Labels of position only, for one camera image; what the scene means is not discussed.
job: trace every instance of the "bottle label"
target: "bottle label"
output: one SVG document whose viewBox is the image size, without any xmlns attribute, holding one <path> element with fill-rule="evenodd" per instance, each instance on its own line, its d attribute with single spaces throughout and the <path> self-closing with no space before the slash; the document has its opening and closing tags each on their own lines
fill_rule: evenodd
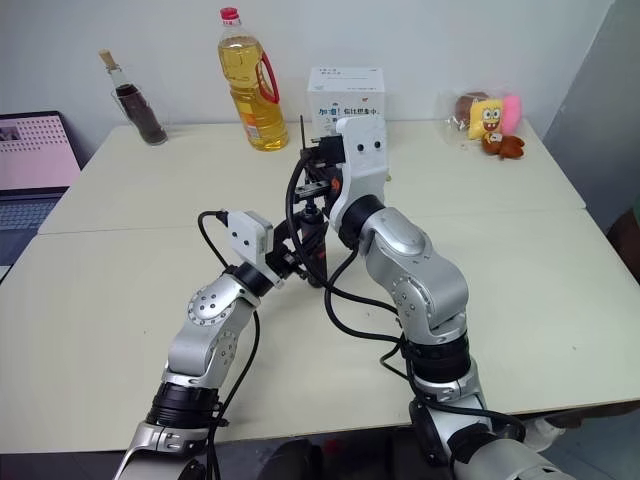
<svg viewBox="0 0 640 480">
<path fill-rule="evenodd" d="M 247 131 L 249 138 L 260 138 L 260 132 L 258 132 L 258 126 L 256 122 L 256 116 L 253 113 L 253 108 L 250 103 L 238 102 L 238 113 L 244 123 L 244 128 Z"/>
</svg>

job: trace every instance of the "white table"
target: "white table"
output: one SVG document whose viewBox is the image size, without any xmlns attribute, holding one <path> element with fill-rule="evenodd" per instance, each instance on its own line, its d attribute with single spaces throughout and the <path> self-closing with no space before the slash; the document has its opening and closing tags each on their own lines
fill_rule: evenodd
<svg viewBox="0 0 640 480">
<path fill-rule="evenodd" d="M 223 207 L 279 220 L 300 149 L 298 126 L 289 133 L 285 149 L 267 154 L 238 124 L 179 127 L 159 147 L 117 127 L 40 233 L 190 226 L 200 211 Z M 440 122 L 388 122 L 387 203 L 408 215 L 584 208 L 526 121 L 519 134 L 526 156 L 500 161 L 479 142 L 446 143 Z"/>
<path fill-rule="evenodd" d="M 469 282 L 490 407 L 640 398 L 640 289 L 586 212 L 413 220 Z M 232 258 L 222 231 L 212 228 Z M 333 235 L 328 245 L 332 268 L 344 249 Z M 125 448 L 186 302 L 219 271 L 193 227 L 37 236 L 0 288 L 0 453 Z M 385 298 L 362 262 L 341 285 Z M 336 304 L 355 328 L 397 332 L 385 312 Z M 259 354 L 220 440 L 408 422 L 408 386 L 377 364 L 388 346 L 335 329 L 318 290 L 292 278 L 260 311 Z M 249 326 L 230 378 L 251 341 Z"/>
</svg>

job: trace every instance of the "laptop keyboard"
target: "laptop keyboard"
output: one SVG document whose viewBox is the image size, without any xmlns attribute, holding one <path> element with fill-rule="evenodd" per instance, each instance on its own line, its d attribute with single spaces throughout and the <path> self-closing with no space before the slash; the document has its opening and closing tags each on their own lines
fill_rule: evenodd
<svg viewBox="0 0 640 480">
<path fill-rule="evenodd" d="M 56 202 L 0 205 L 0 230 L 39 228 Z"/>
</svg>

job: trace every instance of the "pink plush toy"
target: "pink plush toy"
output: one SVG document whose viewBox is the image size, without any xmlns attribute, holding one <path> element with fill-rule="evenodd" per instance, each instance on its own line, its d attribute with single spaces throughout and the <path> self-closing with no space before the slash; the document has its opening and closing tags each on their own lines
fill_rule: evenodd
<svg viewBox="0 0 640 480">
<path fill-rule="evenodd" d="M 513 135 L 522 116 L 522 103 L 517 95 L 507 95 L 502 99 L 502 122 L 504 135 Z"/>
</svg>

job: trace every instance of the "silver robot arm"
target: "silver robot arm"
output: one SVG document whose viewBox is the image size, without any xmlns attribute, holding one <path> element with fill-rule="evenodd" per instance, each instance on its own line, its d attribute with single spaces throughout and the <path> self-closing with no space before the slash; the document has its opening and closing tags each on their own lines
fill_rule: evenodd
<svg viewBox="0 0 640 480">
<path fill-rule="evenodd" d="M 571 479 L 524 444 L 499 438 L 486 416 L 456 413 L 485 408 L 469 355 L 467 283 L 437 254 L 425 232 L 384 206 L 384 121 L 343 118 L 336 130 L 343 137 L 343 187 L 331 206 L 330 223 L 347 246 L 359 248 L 368 273 L 396 305 L 407 374 L 416 392 L 409 410 L 427 458 L 452 465 L 458 480 Z"/>
<path fill-rule="evenodd" d="M 270 223 L 253 212 L 225 217 L 229 242 L 245 263 L 200 288 L 188 302 L 151 410 L 138 424 L 115 480 L 204 478 L 204 467 L 194 457 L 202 453 L 212 421 L 221 420 L 213 417 L 218 390 L 238 338 L 260 304 L 259 296 L 281 287 L 283 278 L 295 271 L 283 245 L 276 252 L 277 272 L 269 265 L 274 253 Z"/>
</svg>

